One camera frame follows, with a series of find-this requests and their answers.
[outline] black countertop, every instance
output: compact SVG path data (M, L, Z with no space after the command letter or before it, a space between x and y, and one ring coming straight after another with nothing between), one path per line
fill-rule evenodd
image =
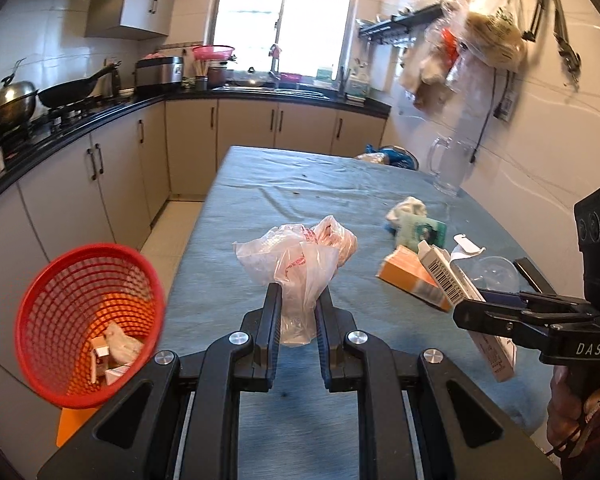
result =
M0 174L0 195L9 186L23 177L24 174L40 164L40 162L43 162L75 140L122 116L161 101L184 99L250 99L292 102L336 108L337 110L349 110L381 119L388 118L391 106L382 102L382 94L379 92L373 94L373 97L367 98L364 105L357 105L347 102L343 98L320 99L289 94L272 94L272 92L261 94L258 93L258 90L248 92L222 89L199 92L183 89L176 93L161 94L152 97L133 96L126 102L104 106L89 117L78 120L68 127L60 128L54 133L49 134L49 132L45 132L42 134L41 132L34 131L32 141L19 149L17 154L5 160L5 170Z

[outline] gas stove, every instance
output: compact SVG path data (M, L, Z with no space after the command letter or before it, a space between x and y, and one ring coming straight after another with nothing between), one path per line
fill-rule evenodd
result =
M21 124L0 138L4 161L9 165L11 160L43 140L61 135L83 120L128 101L127 97L92 96L61 108L49 109L45 114Z

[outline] wall cabinet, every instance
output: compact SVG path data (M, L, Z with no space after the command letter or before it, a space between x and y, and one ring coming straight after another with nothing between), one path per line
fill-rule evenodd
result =
M137 113L91 132L98 183L116 243L135 249L151 233L142 180Z
M16 314L29 284L46 264L18 186L11 186L0 196L0 364L19 378L13 343Z
M275 147L329 155L336 115L332 108L280 103Z
M158 103L140 110L136 125L144 193L151 221L169 198L170 192L164 108L164 103Z
M100 195L95 157L90 137L82 137L18 183L50 260L81 245L114 241Z
M91 0L85 36L147 40L168 36L174 0Z
M218 100L167 101L171 192L197 200L216 177Z
M218 107L218 168L231 146L274 147L278 103L222 100Z
M357 156L368 144L379 147L386 120L355 112L338 110L331 155Z
M16 201L20 202L17 190L14 193ZM9 232L11 237L14 234L17 232ZM16 276L17 270L4 269L4 276ZM10 326L0 337L11 342L12 333ZM0 368L0 450L25 480L34 480L38 470L58 450L59 419L59 408L38 397Z

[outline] barcode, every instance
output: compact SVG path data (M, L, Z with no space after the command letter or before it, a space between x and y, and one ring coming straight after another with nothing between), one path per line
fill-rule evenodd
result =
M436 280L442 290L445 291L446 297L453 306L464 300L462 289L456 283L456 280L450 275L447 268L437 260L434 260L429 271Z

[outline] kitchen sink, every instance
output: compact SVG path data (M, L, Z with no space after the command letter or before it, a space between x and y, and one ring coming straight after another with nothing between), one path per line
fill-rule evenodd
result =
M220 92L245 92L253 93L258 95L286 95L296 97L310 97L313 99L329 99L326 95L321 92L313 90L295 90L290 88L266 88L266 87L252 87L252 86L222 86L216 88L215 91Z

